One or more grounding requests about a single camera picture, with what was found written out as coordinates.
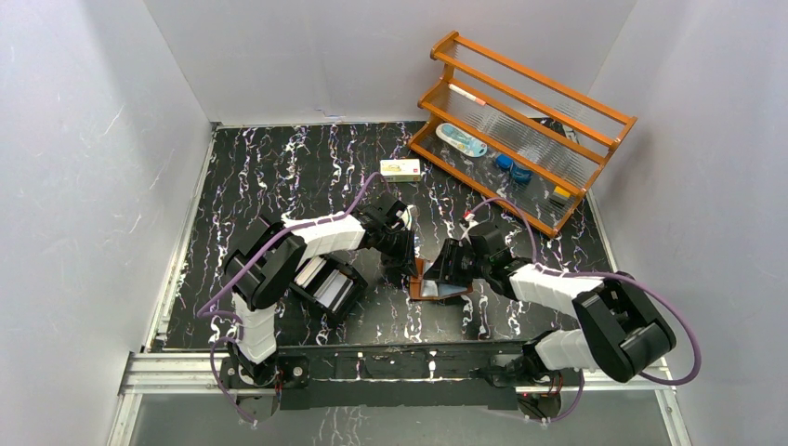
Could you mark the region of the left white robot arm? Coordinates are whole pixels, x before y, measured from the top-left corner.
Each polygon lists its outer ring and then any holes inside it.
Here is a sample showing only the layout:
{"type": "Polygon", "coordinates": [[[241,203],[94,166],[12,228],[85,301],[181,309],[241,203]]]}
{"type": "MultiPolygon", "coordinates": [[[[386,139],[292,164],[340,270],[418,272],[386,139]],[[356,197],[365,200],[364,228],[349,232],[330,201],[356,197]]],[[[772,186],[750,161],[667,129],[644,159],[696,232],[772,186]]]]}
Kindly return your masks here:
{"type": "Polygon", "coordinates": [[[340,251],[371,249],[388,268],[415,272],[412,208],[390,193],[347,211],[308,219],[261,216],[230,249],[223,270],[240,325],[242,375],[256,387],[273,382],[278,363],[274,314],[299,275],[316,275],[316,261],[340,251]]]}

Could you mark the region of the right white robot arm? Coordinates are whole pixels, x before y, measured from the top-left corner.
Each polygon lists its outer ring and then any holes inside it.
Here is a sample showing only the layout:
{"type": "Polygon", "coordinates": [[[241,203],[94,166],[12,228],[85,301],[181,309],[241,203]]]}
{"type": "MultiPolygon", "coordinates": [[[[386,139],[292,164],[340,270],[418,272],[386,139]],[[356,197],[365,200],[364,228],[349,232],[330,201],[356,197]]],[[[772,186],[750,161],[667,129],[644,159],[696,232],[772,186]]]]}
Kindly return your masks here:
{"type": "Polygon", "coordinates": [[[572,277],[547,271],[528,257],[514,256],[493,223],[448,239],[424,277],[466,288],[483,280],[499,295],[573,317],[575,330],[554,330],[528,342],[525,376],[548,384],[563,369],[600,370],[625,383],[676,347],[676,336],[631,277],[572,277]]]}

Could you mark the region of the brown leather card holder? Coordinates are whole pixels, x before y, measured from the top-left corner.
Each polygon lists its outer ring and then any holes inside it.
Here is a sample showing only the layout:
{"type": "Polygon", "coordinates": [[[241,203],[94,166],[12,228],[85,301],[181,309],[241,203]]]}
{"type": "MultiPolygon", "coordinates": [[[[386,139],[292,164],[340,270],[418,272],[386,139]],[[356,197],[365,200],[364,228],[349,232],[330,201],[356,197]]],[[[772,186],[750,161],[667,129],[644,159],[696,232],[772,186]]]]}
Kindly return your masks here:
{"type": "Polygon", "coordinates": [[[474,291],[473,285],[463,288],[427,280],[424,278],[424,273],[432,263],[421,257],[418,257],[415,263],[417,274],[409,279],[408,296],[412,301],[442,301],[461,295],[469,295],[474,291]]]}

